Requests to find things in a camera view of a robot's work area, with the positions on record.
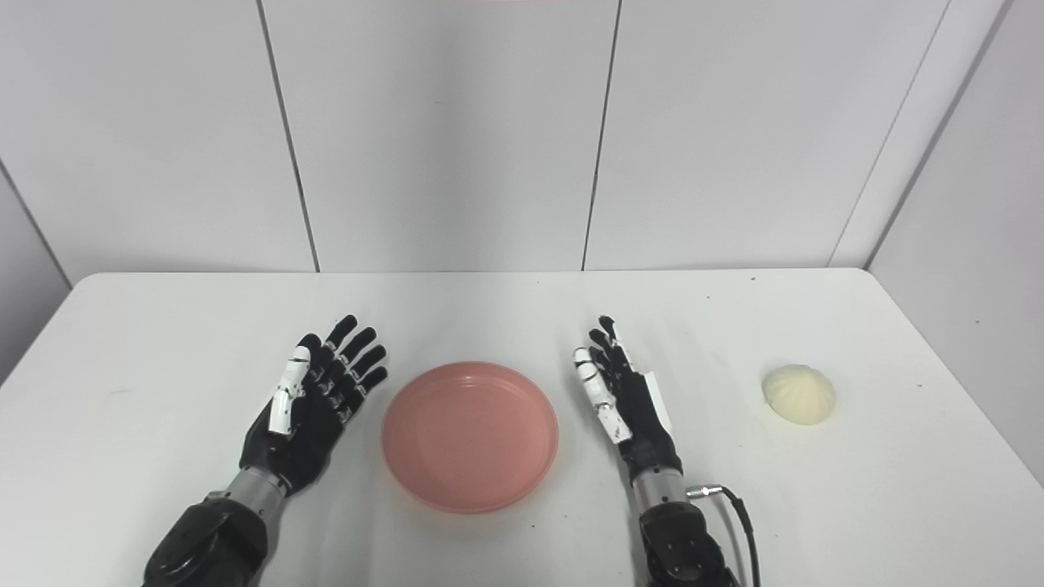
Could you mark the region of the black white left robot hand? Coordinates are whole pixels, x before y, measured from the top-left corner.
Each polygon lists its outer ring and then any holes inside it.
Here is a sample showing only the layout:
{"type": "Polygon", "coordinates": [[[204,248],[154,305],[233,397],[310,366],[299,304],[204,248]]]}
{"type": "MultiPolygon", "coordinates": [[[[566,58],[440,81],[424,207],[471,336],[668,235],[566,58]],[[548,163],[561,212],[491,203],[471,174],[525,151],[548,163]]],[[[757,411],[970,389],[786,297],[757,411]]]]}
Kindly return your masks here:
{"type": "Polygon", "coordinates": [[[240,468],[268,472],[287,495],[316,482],[347,424],[387,379],[385,357],[376,330],[354,315],[327,337],[305,335],[246,432],[240,468]]]}

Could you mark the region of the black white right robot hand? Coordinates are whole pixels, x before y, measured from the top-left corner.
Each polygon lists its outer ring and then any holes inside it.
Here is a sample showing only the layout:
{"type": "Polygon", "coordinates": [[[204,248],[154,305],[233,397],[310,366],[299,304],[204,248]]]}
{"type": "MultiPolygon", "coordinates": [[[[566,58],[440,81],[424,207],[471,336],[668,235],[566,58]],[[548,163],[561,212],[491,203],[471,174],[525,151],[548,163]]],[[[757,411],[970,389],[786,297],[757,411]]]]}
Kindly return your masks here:
{"type": "Polygon", "coordinates": [[[628,480],[656,470],[682,473],[674,439],[652,401],[652,373],[641,373],[631,363],[612,316],[598,316],[589,337],[592,345],[574,351],[573,365],[589,404],[626,466],[628,480]]]}

